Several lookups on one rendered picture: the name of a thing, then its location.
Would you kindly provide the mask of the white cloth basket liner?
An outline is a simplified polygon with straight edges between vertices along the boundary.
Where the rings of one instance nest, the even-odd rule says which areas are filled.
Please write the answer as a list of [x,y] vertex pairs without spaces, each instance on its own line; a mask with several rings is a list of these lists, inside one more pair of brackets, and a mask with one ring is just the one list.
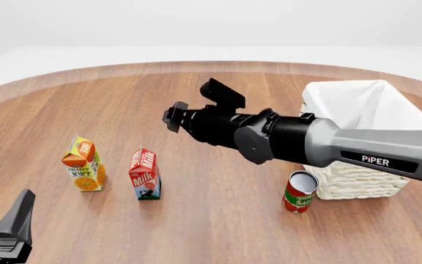
[[306,85],[301,112],[343,129],[422,131],[422,111],[387,81],[320,81]]

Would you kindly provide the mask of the orange juice carton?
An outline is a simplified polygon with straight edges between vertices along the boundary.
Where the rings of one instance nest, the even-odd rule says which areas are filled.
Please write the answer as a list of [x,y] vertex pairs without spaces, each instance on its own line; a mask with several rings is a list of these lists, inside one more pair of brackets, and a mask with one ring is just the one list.
[[79,191],[103,190],[107,178],[106,167],[94,142],[76,133],[61,161]]

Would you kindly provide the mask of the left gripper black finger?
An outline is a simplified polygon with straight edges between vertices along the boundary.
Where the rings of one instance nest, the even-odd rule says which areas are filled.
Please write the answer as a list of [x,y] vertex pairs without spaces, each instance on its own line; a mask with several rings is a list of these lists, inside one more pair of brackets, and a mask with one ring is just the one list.
[[24,189],[0,220],[0,246],[32,245],[32,211],[36,195]]

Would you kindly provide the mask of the white wicker basket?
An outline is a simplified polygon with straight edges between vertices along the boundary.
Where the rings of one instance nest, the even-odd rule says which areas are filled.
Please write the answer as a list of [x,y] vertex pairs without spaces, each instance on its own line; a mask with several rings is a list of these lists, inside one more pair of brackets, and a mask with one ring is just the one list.
[[391,197],[410,181],[406,177],[339,161],[324,168],[307,165],[303,168],[319,180],[316,194],[320,199]]

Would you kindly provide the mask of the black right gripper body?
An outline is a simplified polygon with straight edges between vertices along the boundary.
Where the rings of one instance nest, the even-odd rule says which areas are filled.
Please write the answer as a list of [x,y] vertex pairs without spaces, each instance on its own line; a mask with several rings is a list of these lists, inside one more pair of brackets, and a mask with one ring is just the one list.
[[164,112],[162,121],[172,132],[178,133],[180,128],[189,131],[192,119],[196,113],[196,109],[188,109],[187,103],[177,101]]

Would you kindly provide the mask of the red and blue milk carton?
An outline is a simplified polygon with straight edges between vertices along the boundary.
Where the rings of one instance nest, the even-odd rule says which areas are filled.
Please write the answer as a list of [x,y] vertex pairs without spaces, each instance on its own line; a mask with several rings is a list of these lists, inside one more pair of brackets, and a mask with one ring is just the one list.
[[154,152],[143,147],[135,151],[128,173],[138,200],[160,199],[162,179]]

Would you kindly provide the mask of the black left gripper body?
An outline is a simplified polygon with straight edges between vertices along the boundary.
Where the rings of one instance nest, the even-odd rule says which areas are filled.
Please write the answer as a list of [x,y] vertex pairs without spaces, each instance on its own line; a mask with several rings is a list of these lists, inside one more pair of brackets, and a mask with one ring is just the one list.
[[0,246],[0,264],[25,264],[32,246],[17,242],[14,246]]

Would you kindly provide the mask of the red tomato sauce can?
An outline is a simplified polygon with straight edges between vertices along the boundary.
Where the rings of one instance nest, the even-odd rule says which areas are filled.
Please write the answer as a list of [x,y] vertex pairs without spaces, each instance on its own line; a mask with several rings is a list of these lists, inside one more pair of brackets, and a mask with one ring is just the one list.
[[282,203],[292,213],[305,213],[318,188],[316,175],[307,171],[294,171],[289,176]]

